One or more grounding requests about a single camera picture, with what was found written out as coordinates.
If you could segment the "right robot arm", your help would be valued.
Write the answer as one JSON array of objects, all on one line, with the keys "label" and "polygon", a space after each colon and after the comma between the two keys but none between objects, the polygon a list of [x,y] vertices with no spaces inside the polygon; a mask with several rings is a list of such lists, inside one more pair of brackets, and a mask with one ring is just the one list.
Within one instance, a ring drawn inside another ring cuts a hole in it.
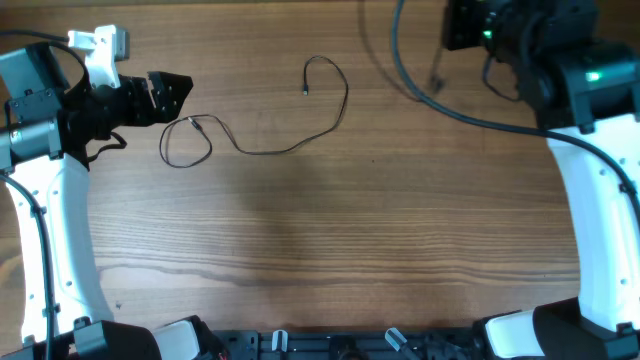
[{"label": "right robot arm", "polygon": [[574,227],[575,298],[480,324],[496,359],[632,359],[639,353],[639,59],[599,40],[592,1],[451,1],[442,43],[509,65],[547,133]]}]

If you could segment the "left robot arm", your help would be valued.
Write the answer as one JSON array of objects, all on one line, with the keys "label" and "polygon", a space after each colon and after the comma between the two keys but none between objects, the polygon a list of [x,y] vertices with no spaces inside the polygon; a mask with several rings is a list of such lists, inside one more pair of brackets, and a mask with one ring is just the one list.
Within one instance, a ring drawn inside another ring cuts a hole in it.
[{"label": "left robot arm", "polygon": [[1,179],[18,216],[26,303],[18,359],[214,359],[225,349],[197,317],[156,330],[118,323],[101,289],[88,224],[91,156],[121,148],[120,126],[174,120],[190,77],[151,72],[70,85],[53,41],[6,53],[1,76],[16,120],[1,132]]}]

